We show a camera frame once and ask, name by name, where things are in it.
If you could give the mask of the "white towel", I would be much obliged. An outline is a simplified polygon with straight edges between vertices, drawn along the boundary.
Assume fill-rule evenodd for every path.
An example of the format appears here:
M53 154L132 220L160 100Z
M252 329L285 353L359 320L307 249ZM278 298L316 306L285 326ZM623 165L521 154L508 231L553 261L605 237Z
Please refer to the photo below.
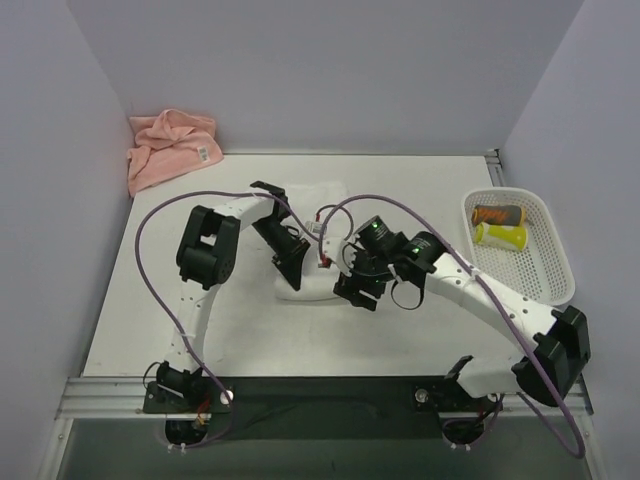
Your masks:
M347 186L340 181L285 184L284 190L289 205L304 226L308 220L324 221L333 206L349 196ZM310 243L303 263L301 288L299 291L294 291L277 272L274 281L275 297L283 301L298 302L325 301L335 298L333 287L338 279L339 270L335 266L329 269L319 268L317 237L309 236L303 231L300 232L300 236Z

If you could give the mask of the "pink towel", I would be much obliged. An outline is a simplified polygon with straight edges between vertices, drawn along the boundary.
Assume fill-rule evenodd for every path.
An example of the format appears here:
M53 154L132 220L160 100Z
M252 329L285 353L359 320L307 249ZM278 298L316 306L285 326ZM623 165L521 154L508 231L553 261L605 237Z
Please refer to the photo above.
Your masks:
M224 158L210 117L165 109L156 116L131 116L129 124L134 133L134 146L126 154L131 197Z

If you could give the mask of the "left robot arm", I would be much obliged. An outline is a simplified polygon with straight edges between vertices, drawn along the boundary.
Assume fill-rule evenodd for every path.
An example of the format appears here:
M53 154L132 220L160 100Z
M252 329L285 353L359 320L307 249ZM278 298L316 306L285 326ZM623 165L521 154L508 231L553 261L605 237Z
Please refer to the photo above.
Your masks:
M211 310L220 287L229 280L241 232L252 227L273 251L272 263L294 290L301 288L308 240L282 224L291 215L283 188L262 181L246 193L226 195L215 208L196 206L187 220L176 254L181 280L178 312L171 312L140 269L143 282L174 323L169 353L148 386L146 413L193 412L211 398L214 385L230 394L204 367L204 343Z

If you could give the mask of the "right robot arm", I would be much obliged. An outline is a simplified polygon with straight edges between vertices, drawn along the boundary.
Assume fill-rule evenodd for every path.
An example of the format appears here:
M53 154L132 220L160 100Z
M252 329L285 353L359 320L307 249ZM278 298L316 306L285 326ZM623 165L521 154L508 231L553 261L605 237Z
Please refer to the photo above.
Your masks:
M413 237L393 232L378 216L352 240L327 241L325 258L337 265L337 296L373 311L384 293L402 284L461 307L517 349L505 358L461 358L443 385L452 408L463 410L478 398L497 393L525 394L557 407L591 358L586 315L574 306L558 309L539 303L468 263L436 235Z

